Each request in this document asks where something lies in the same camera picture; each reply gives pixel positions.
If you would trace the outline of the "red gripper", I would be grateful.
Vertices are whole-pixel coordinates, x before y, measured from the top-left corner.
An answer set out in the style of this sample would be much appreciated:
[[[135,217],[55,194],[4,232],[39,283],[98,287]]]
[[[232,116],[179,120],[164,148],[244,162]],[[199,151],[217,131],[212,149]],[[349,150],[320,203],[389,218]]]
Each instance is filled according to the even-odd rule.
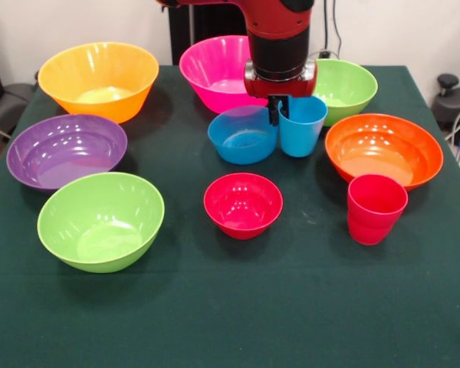
[[[317,83],[317,62],[307,59],[301,72],[289,80],[266,80],[259,77],[251,59],[245,62],[244,84],[249,96],[268,97],[270,124],[279,124],[279,111],[289,117],[289,96],[309,97]]]

